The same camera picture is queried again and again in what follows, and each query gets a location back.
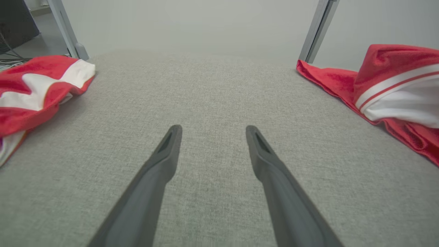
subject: red fabric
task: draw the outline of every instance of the red fabric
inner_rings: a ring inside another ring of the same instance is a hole
[[[395,118],[370,121],[355,107],[359,96],[373,85],[403,72],[438,63],[438,50],[404,45],[371,45],[358,73],[344,69],[320,69],[301,60],[297,62],[297,71],[327,93],[340,98],[369,123],[384,123],[391,135],[439,166],[439,129]]]
[[[31,94],[31,89],[22,80],[24,74],[40,74],[58,80],[77,61],[76,58],[65,56],[46,56],[34,58],[23,65],[8,69],[0,73],[0,94],[6,91]],[[44,98],[44,108],[40,111],[0,106],[0,137],[29,130],[48,121],[58,111],[59,102],[69,92],[84,93],[92,80],[93,77],[82,88],[62,81],[54,83],[49,87]]]

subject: white stripe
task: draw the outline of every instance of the white stripe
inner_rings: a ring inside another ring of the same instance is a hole
[[[84,83],[94,75],[95,65],[84,60],[78,60],[70,65],[59,80],[39,74],[24,74],[22,80],[31,90],[31,94],[4,92],[0,96],[0,107],[17,107],[40,111],[44,107],[44,98],[52,84],[64,81],[77,88],[82,88]]]
[[[436,72],[439,71],[439,63],[438,64],[433,64],[433,65],[429,65],[429,66],[425,66],[425,67],[421,67],[418,69],[413,69],[404,73],[401,73],[399,75],[396,75],[394,77],[388,78],[372,87],[370,87],[369,89],[367,89],[357,100],[357,102],[355,103],[355,106],[357,107],[357,109],[360,108],[360,106],[366,102],[370,97],[374,96],[375,94],[391,87],[394,86],[402,81],[405,81],[407,79],[416,77],[416,76],[420,76],[423,74],[427,74],[427,73],[432,73],[432,72]]]
[[[0,148],[0,166],[2,166],[3,163],[6,162],[9,156],[15,150],[15,147],[17,147],[17,145],[22,140],[25,133],[26,131],[20,131],[3,137],[2,145]]]
[[[391,93],[393,93],[393,92],[396,92],[396,91],[400,90],[401,88],[408,87],[408,86],[413,85],[413,84],[416,84],[416,83],[418,83],[418,82],[428,81],[428,80],[438,79],[438,78],[439,78],[439,74],[438,74],[438,75],[432,75],[432,76],[426,76],[426,77],[422,77],[422,78],[419,78],[419,79],[416,79],[416,80],[413,80],[413,81],[409,81],[409,82],[407,82],[407,83],[404,83],[404,84],[402,84],[402,85],[399,85],[399,86],[397,86],[397,87],[394,87],[394,88],[392,88],[392,89],[390,89],[390,90],[387,90],[386,92],[384,92],[384,93],[378,95],[377,97],[371,99],[369,102],[367,102],[366,104],[364,104],[363,107],[360,109],[360,112],[364,114],[364,112],[367,110],[367,108],[368,108],[369,106],[371,106],[373,103],[377,102],[378,100],[382,99],[383,97],[385,97],[385,96],[387,96],[387,95],[389,95],[389,94],[391,94]]]

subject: folded cloth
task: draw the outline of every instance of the folded cloth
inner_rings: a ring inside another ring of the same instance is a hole
[[[297,71],[439,166],[438,50],[374,44],[358,73],[301,60]]]
[[[60,103],[83,94],[94,75],[93,64],[65,56],[34,58],[0,73],[0,166]]]

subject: wire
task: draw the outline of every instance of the wire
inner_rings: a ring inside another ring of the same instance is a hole
[[[0,63],[0,71],[4,71],[4,70],[7,70],[7,69],[10,69],[12,67],[19,66],[22,64],[23,64],[23,62],[20,62],[20,61],[15,61],[11,64]]]
[[[12,53],[14,53],[17,57],[23,59],[24,61],[27,61],[24,57],[20,56],[20,54],[18,54],[17,52],[14,51],[14,49],[12,49],[12,47],[6,41],[6,39],[4,38],[4,36],[3,36],[3,34],[1,32],[0,32],[0,37],[3,40],[4,44],[12,51]]]
[[[9,54],[9,53],[6,53],[6,52],[2,53],[1,55],[9,55],[9,56],[13,56],[13,57],[16,57],[16,58],[20,58],[20,57],[14,55],[14,54]]]

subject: red and white cloth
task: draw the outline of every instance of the red and white cloth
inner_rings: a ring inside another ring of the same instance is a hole
[[[301,60],[297,71],[439,166],[438,50],[375,44],[358,73]]]
[[[84,93],[94,75],[93,64],[65,56],[34,58],[0,73],[0,166],[59,104]]]

